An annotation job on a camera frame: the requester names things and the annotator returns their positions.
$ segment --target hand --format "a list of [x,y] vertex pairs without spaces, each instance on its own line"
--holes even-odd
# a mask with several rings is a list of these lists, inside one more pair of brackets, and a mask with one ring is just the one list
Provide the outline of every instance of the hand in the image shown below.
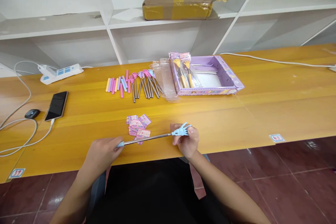
[[123,140],[117,138],[102,138],[94,140],[87,152],[85,161],[78,171],[77,178],[90,188],[94,181],[117,159],[124,147],[116,148]]
[[[170,131],[181,127],[182,124],[171,124]],[[198,142],[200,141],[200,136],[198,130],[193,127],[187,128],[189,136],[173,136],[173,145],[177,145],[183,156],[186,158],[191,158],[197,151]]]

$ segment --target smartphone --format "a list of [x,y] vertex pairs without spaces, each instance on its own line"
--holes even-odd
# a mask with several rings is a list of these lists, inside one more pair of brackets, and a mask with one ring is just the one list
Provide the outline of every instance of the smartphone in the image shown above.
[[50,121],[51,119],[61,118],[64,113],[65,103],[68,98],[68,91],[54,94],[49,106],[49,110],[45,121]]

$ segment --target yellow handle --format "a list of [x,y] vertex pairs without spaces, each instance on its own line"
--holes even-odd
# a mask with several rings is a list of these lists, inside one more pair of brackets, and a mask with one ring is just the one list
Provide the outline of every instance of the yellow handle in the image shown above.
[[181,78],[182,78],[183,87],[184,88],[189,88],[188,82],[187,82],[186,78],[184,77],[184,75],[181,75]]
[[192,77],[191,77],[191,74],[188,74],[189,75],[189,84],[190,84],[190,87],[194,87],[194,83],[193,83],[193,80],[192,80]]

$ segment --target purple box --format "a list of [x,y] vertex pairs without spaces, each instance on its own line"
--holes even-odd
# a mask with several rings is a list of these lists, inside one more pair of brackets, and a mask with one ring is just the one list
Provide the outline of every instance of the purple box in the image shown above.
[[212,64],[216,67],[217,77],[220,81],[221,87],[197,87],[197,88],[181,88],[180,82],[178,81],[178,76],[176,73],[175,64],[171,62],[171,70],[173,72],[174,85],[176,93],[180,96],[185,95],[229,95],[235,94],[237,91],[244,88],[244,85],[237,78],[237,76],[232,72],[229,66],[224,62],[220,56],[198,56],[191,57],[192,64]]

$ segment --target tiled floor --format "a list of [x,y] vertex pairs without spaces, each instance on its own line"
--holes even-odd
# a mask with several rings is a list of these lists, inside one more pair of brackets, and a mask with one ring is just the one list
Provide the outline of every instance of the tiled floor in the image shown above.
[[[271,223],[336,224],[336,137],[208,154]],[[191,167],[195,192],[203,183]],[[0,224],[49,223],[77,172],[0,184]]]

